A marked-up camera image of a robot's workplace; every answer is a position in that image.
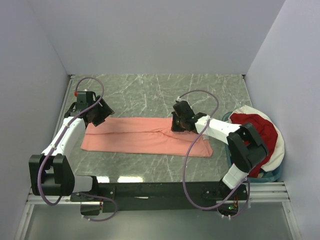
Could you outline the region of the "salmon pink t shirt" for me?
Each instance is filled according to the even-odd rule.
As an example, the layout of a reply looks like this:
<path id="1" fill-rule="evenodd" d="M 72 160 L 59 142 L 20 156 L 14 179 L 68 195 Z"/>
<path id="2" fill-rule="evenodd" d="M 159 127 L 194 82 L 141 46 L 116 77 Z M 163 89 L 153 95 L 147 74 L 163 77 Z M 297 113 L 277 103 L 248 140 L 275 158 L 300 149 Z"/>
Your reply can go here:
<path id="1" fill-rule="evenodd" d="M 172 119 L 108 117 L 86 128 L 81 149 L 89 152 L 184 156 L 197 134 L 171 131 Z"/>

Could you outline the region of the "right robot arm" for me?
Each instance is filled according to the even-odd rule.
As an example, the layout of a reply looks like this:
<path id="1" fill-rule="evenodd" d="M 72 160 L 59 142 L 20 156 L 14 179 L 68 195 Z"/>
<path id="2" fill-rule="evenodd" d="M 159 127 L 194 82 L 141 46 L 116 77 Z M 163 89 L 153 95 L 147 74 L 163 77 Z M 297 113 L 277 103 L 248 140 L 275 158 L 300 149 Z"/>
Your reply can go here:
<path id="1" fill-rule="evenodd" d="M 269 154 L 262 137 L 251 123 L 240 125 L 217 120 L 202 112 L 195 114 L 185 100 L 177 100 L 173 105 L 171 130 L 197 134 L 187 153 L 201 137 L 213 138 L 228 145 L 233 164 L 220 180 L 219 187 L 221 197 L 226 200 L 237 194 L 237 185 Z"/>

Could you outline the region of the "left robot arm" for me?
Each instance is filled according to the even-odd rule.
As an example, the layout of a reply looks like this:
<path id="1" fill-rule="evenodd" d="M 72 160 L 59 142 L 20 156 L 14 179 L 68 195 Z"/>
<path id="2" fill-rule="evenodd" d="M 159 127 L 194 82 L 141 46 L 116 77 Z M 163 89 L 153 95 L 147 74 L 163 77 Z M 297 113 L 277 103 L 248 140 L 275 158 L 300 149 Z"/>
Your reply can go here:
<path id="1" fill-rule="evenodd" d="M 100 188 L 93 184 L 91 176 L 74 175 L 68 158 L 86 128 L 104 123 L 114 111 L 93 91 L 77 91 L 75 96 L 76 101 L 64 114 L 62 126 L 50 145 L 29 159 L 31 189 L 36 196 L 69 196 L 77 187 L 88 201 L 100 195 Z"/>

